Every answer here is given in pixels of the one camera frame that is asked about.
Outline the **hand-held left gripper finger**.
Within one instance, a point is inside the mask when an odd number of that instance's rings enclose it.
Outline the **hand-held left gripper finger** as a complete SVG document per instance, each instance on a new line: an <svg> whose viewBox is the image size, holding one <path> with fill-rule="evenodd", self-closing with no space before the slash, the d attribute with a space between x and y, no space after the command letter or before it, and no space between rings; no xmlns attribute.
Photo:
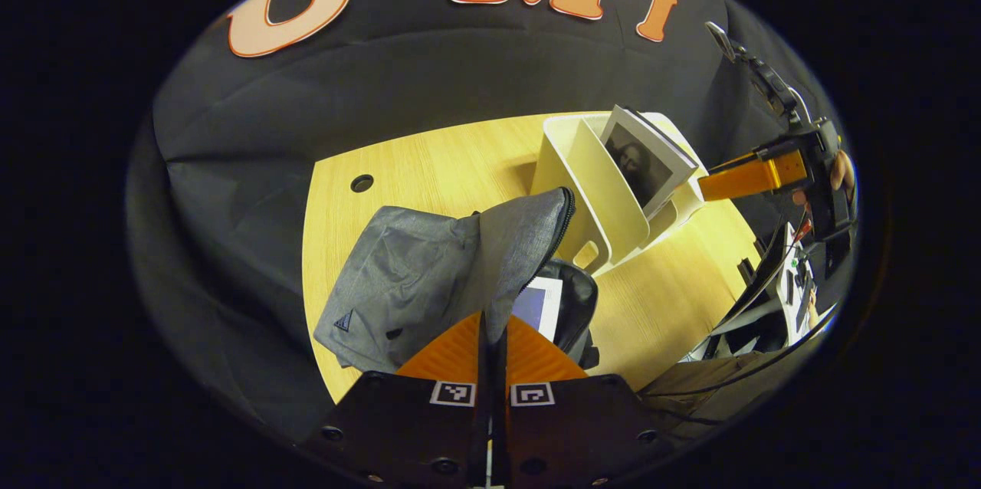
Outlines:
<svg viewBox="0 0 981 489"><path fill-rule="evenodd" d="M491 423L484 325L472 314L395 373L363 373L303 453L362 487L480 486Z"/></svg>
<svg viewBox="0 0 981 489"><path fill-rule="evenodd" d="M675 453L621 376L586 374L518 317L501 345L494 471L506 488L620 488Z"/></svg>

